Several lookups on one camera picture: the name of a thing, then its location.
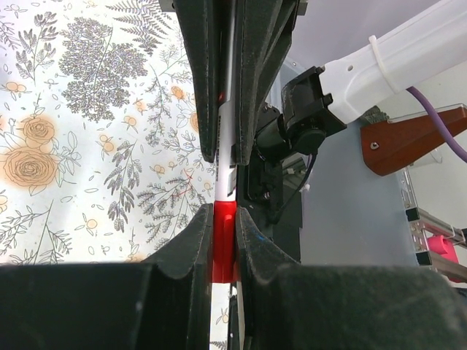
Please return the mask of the floral patterned table mat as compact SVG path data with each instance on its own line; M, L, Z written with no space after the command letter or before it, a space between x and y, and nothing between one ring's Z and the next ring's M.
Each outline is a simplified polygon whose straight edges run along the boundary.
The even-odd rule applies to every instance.
M215 180L160 1L1 3L1 267L141 262ZM212 284L207 349L232 347L230 296Z

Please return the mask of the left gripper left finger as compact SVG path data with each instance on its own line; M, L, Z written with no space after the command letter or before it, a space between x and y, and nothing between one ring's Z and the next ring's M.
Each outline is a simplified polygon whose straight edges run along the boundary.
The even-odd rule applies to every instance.
M207 349L213 207L141 262L4 265L3 349Z

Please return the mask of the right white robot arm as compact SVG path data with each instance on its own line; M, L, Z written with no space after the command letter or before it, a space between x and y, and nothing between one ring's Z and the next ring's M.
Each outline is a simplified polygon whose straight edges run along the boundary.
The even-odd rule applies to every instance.
M193 73L203 158L216 166L215 211L236 210L236 170L247 165L260 110L290 49L299 1L173 1ZM294 146L300 121L325 134L367 109L466 60L466 3L438 1L343 58L308 70L285 95L291 121L280 138Z

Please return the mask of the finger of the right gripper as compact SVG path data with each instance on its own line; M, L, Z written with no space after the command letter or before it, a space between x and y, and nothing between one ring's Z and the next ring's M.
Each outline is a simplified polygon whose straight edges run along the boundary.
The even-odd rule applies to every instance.
M284 62L305 1L237 1L233 42L235 161L247 164L258 113Z
M203 159L217 150L222 5L213 0L173 0L193 77Z

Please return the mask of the aluminium frame rail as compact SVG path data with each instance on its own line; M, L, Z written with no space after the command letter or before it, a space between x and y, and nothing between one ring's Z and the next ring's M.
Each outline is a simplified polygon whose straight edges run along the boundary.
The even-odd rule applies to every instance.
M414 244L417 262L444 275L453 283L466 282L466 266L444 259L428 248L431 236L444 236L454 245L466 248L466 230L461 230L420 208L408 169L401 171L401 195Z

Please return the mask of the white red-capped marker pen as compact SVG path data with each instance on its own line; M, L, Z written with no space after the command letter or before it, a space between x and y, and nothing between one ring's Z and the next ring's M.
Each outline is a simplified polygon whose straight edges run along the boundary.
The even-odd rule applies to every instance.
M228 1L228 22L225 31L223 58L223 97L218 110L217 174L215 201L236 199L236 166L232 146L236 140L234 107L234 37L236 25L236 1Z

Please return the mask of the brown wooden bracket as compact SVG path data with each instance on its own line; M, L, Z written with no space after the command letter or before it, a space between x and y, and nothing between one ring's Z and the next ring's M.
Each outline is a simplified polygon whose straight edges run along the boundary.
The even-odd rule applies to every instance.
M363 162L379 176L400 171L445 143L427 112L391 119L374 106L361 120Z

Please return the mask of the red marker cap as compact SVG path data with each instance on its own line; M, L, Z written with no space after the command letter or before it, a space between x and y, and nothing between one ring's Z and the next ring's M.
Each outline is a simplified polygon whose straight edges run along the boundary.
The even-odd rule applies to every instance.
M214 202L212 282L236 281L236 201Z

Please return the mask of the pink object in background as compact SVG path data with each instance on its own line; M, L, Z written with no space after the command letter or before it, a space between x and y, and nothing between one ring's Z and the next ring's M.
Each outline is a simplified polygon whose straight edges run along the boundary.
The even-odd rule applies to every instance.
M453 263L459 263L453 243L444 236L431 236L427 239L427 242L430 251Z

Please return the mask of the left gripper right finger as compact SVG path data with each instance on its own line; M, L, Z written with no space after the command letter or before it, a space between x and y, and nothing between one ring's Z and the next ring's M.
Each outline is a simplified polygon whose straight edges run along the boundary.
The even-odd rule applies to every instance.
M466 306L420 267L306 266L236 213L242 349L464 349Z

